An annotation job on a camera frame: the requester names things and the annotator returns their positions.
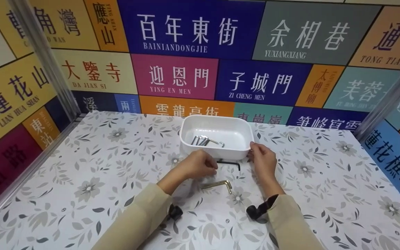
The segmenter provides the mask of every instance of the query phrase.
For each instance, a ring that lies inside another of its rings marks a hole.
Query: table
[[[88,114],[0,211],[0,249],[90,249],[147,183],[182,160],[182,120]],[[251,127],[277,153],[278,180],[325,248],[400,249],[400,195],[349,131]],[[231,195],[223,185],[184,182],[174,193],[183,216],[164,222],[143,249],[276,249],[266,218],[246,216],[262,197],[251,164],[240,164],[240,172],[220,165]]]

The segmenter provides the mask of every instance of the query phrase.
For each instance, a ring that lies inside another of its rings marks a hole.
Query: floral tablecloth
[[[183,158],[181,122],[88,114],[0,211],[0,250],[90,249],[147,183]],[[400,195],[349,131],[251,127],[277,152],[276,176],[325,248],[400,249]],[[184,182],[174,193],[183,216],[164,222],[143,249],[276,249],[266,218],[246,216],[262,197],[250,163],[240,164],[220,165],[232,194]]]

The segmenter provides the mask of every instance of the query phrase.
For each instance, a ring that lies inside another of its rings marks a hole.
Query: hand
[[[248,153],[248,158],[254,162],[254,171],[259,180],[261,178],[276,178],[276,153],[263,144],[252,142],[249,144],[251,151]]]
[[[253,141],[251,141],[249,146],[251,147],[251,151],[248,153],[248,158],[254,162],[254,171],[264,190],[265,196],[270,197],[275,194],[285,194],[276,180],[276,153],[272,152],[265,145]]]
[[[186,179],[196,179],[217,174],[217,162],[203,150],[191,152],[174,169],[169,171],[157,185],[168,195],[172,195],[177,187]]]
[[[191,152],[174,170],[180,172],[185,179],[199,179],[217,174],[217,169],[217,162],[214,158],[200,149]]]

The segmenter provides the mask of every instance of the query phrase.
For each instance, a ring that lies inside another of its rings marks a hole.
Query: dark blue panel
[[[118,112],[141,113],[138,95],[114,94]]]
[[[57,128],[60,130],[60,132],[62,132],[70,124],[70,121],[58,97],[52,98],[52,100],[50,100],[44,106],[49,112],[50,117],[52,117],[53,121],[55,122],[55,125],[57,125]]]
[[[294,107],[287,125],[354,131],[368,112]]]
[[[265,2],[127,0],[118,6],[131,53],[251,59]]]
[[[72,93],[82,113],[88,113],[92,110],[118,111],[113,93],[75,90],[72,90]]]
[[[216,100],[294,106],[312,65],[220,60]]]

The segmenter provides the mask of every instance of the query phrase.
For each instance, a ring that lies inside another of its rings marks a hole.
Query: beige sleeve
[[[172,197],[149,184],[101,236],[92,250],[136,250],[168,215]]]
[[[323,249],[291,196],[279,195],[268,217],[280,250]]]

